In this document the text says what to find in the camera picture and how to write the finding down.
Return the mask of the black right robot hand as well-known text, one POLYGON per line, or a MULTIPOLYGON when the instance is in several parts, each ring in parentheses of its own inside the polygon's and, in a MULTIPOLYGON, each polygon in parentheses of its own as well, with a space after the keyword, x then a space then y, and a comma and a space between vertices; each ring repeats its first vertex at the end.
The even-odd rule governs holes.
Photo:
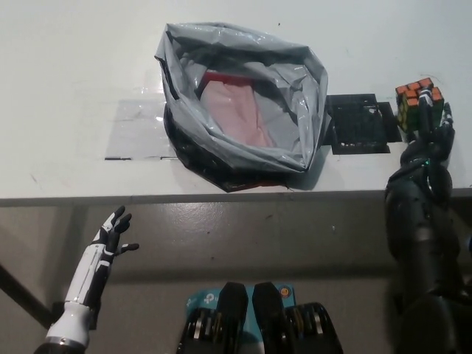
POLYGON ((408 146, 401 154, 402 167, 423 159, 439 163, 448 160, 455 130, 451 106, 431 81, 417 82, 416 90, 398 95, 399 126, 408 146))

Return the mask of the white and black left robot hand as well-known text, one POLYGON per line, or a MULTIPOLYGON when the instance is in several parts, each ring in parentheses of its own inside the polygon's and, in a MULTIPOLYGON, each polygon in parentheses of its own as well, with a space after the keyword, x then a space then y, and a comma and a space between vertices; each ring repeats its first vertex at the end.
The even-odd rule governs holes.
POLYGON ((132 215, 125 214, 125 207, 121 206, 105 220, 83 252, 65 302, 90 309, 99 305, 114 259, 139 248, 137 243, 119 243, 122 233, 130 227, 131 218, 132 215))

